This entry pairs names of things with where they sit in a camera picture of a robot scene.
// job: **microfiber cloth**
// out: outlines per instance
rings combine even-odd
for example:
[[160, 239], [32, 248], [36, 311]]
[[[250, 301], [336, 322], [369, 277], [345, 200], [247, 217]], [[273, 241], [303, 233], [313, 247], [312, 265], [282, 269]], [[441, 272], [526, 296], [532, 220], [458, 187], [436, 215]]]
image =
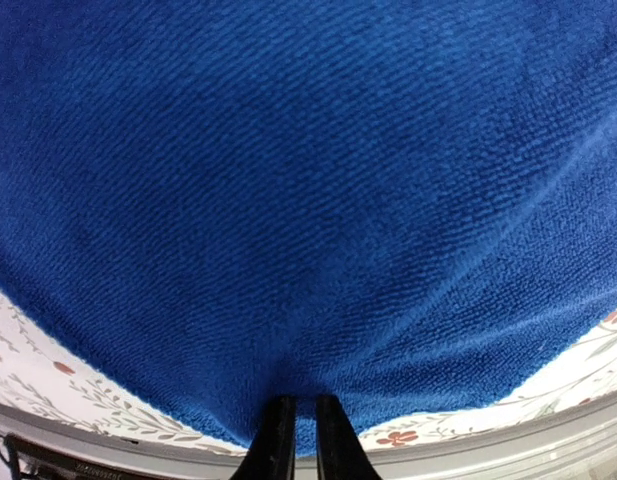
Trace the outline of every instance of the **microfiber cloth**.
[[0, 0], [0, 288], [243, 445], [489, 405], [617, 306], [617, 0]]

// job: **black clip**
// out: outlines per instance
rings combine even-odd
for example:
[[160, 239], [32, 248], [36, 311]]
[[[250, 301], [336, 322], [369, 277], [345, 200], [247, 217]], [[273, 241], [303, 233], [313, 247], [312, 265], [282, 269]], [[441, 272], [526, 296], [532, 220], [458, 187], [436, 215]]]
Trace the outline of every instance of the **black clip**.
[[[295, 408], [292, 397], [271, 401], [246, 458], [231, 480], [295, 478]], [[381, 480], [368, 461], [339, 399], [317, 398], [319, 480]]]

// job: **red flower pattern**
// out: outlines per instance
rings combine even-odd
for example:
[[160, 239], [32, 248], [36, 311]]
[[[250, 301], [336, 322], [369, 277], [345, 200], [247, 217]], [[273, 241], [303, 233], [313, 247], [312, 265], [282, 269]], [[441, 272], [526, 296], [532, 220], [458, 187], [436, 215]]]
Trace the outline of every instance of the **red flower pattern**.
[[417, 432], [390, 432], [388, 438], [380, 438], [377, 440], [379, 445], [392, 445], [393, 447], [403, 447], [407, 443], [413, 442], [419, 438]]
[[53, 365], [55, 366], [57, 370], [59, 370], [62, 373], [65, 373], [66, 375], [72, 375], [75, 373], [75, 371], [72, 368], [70, 368], [68, 365], [64, 365], [61, 362], [54, 362]]
[[606, 319], [604, 320], [604, 323], [610, 323], [613, 325], [617, 323], [617, 310], [615, 310], [610, 315], [608, 315]]

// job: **metal edge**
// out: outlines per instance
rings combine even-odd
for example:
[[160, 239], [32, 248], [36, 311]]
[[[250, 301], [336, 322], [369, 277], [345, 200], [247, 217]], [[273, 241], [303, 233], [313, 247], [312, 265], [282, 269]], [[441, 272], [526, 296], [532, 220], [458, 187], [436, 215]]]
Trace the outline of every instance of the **metal edge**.
[[[0, 404], [0, 431], [95, 463], [181, 479], [224, 479], [240, 457], [81, 431]], [[390, 479], [539, 478], [566, 464], [617, 448], [617, 391], [538, 420], [469, 438], [370, 452], [377, 472]], [[314, 458], [297, 461], [297, 480], [316, 478]]]

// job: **fabric texture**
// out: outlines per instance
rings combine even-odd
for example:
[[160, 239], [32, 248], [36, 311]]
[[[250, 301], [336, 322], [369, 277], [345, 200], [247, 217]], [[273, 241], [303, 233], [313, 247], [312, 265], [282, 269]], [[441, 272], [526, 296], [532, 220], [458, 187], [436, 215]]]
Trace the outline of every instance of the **fabric texture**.
[[0, 287], [242, 444], [490, 404], [617, 306], [617, 0], [0, 0]]

